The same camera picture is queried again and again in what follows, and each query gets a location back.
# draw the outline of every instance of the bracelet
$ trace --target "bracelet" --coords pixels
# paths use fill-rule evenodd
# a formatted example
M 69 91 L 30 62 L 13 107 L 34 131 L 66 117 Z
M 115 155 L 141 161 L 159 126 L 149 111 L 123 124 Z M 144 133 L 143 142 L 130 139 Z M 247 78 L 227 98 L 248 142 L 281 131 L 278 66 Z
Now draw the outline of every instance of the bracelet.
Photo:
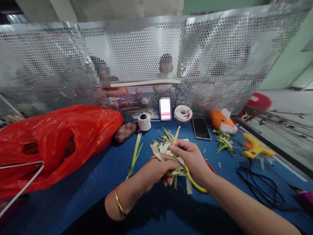
M 115 188 L 114 188 L 116 203 L 117 203 L 117 205 L 118 205 L 118 208 L 120 209 L 120 212 L 126 217 L 127 214 L 123 211 L 123 209 L 122 209 L 122 207 L 121 207 L 121 204 L 120 204 L 120 201 L 118 200 L 117 190 L 116 190 L 117 186 L 118 186 L 118 184 L 117 184 L 117 185 L 115 186 Z

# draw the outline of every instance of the metal mesh screen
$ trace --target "metal mesh screen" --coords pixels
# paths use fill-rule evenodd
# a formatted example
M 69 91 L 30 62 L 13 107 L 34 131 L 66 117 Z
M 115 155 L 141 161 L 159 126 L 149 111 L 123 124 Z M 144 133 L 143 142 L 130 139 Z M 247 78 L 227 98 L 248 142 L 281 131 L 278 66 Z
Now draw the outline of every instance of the metal mesh screen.
M 76 103 L 126 115 L 158 111 L 159 98 L 195 114 L 238 113 L 295 35 L 312 2 L 228 10 L 195 17 L 0 26 L 0 92 L 20 109 L 46 113 Z M 86 64 L 111 80 L 181 79 L 180 84 L 102 88 Z
M 76 103 L 100 104 L 86 82 L 87 54 L 70 23 L 0 26 L 0 92 L 19 110 L 43 114 Z M 0 100 L 1 111 L 11 111 Z

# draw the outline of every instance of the red plastic bag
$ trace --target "red plastic bag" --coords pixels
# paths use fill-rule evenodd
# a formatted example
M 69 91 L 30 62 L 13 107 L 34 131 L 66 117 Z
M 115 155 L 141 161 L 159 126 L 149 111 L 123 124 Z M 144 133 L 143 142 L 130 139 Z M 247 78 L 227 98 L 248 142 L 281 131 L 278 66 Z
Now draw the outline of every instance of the red plastic bag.
M 115 110 L 79 104 L 13 123 L 0 131 L 0 167 L 44 161 L 24 193 L 48 188 L 104 150 L 123 122 Z M 41 166 L 0 169 L 0 200 L 15 196 Z

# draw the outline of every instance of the scissors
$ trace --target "scissors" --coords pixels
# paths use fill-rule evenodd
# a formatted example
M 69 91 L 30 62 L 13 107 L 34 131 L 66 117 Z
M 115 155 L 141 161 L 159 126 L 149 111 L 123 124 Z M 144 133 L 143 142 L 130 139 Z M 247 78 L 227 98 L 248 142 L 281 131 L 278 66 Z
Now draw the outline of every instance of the scissors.
M 207 164 L 208 167 L 211 169 L 211 171 L 213 171 L 213 173 L 217 175 L 217 173 L 215 172 L 215 170 L 213 169 L 213 167 L 211 167 L 211 165 L 208 164 L 208 163 L 206 163 L 206 164 Z M 197 183 L 191 178 L 191 175 L 190 175 L 190 173 L 189 173 L 189 169 L 188 169 L 188 167 L 187 167 L 186 165 L 185 165 L 185 169 L 187 170 L 187 175 L 188 175 L 188 178 L 190 179 L 192 185 L 193 185 L 196 189 L 198 189 L 200 192 L 208 193 L 208 191 L 207 191 L 206 189 L 204 189 L 204 188 L 200 187 L 199 185 L 197 185 Z

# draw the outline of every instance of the phone screen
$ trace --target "phone screen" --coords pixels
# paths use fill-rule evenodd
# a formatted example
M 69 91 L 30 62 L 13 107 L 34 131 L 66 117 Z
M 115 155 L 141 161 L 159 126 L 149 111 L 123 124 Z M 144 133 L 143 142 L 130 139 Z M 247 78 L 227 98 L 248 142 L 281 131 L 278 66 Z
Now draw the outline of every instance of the phone screen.
M 160 98 L 160 116 L 161 121 L 171 120 L 171 99 L 169 97 Z
M 204 118 L 193 117 L 192 123 L 196 139 L 212 139 Z

